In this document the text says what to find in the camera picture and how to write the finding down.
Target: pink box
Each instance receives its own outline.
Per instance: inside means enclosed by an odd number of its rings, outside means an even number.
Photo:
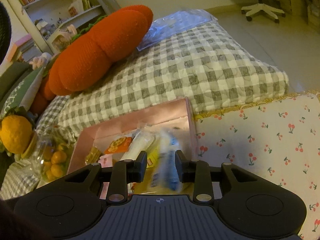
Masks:
[[[131,112],[117,118],[85,128],[76,143],[67,174],[85,166],[85,157],[92,146],[104,152],[114,138],[135,130],[140,124],[152,125],[151,130],[172,129],[187,159],[196,157],[196,129],[188,98],[176,99],[156,106]]]

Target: pillow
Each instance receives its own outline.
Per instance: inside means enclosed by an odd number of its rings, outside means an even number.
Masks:
[[[4,103],[0,118],[3,118],[11,108],[17,106],[23,106],[26,111],[30,109],[36,93],[40,88],[43,73],[44,68],[38,68],[32,71],[24,78],[24,80],[20,82],[20,84],[11,92],[8,99]]]

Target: chair base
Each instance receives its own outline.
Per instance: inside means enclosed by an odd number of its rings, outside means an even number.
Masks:
[[[257,12],[264,11],[268,15],[270,15],[276,23],[279,23],[279,18],[275,13],[281,13],[283,17],[285,17],[285,13],[281,9],[277,9],[274,7],[271,7],[269,5],[266,5],[264,3],[257,3],[250,6],[244,6],[241,8],[242,13],[245,13],[245,11],[248,11],[245,16],[247,17],[248,21],[251,21],[251,15],[256,14]]]

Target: orange plush toy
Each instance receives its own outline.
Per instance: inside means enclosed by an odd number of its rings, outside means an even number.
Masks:
[[[42,97],[49,100],[53,94],[65,96],[95,84],[112,63],[134,51],[152,20],[148,7],[133,5],[98,22],[59,55],[42,86]]]

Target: floor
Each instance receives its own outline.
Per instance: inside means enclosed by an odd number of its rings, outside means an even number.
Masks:
[[[247,22],[240,11],[214,16],[254,57],[287,73],[289,92],[320,89],[320,34],[306,20],[287,14],[276,24],[260,14]]]

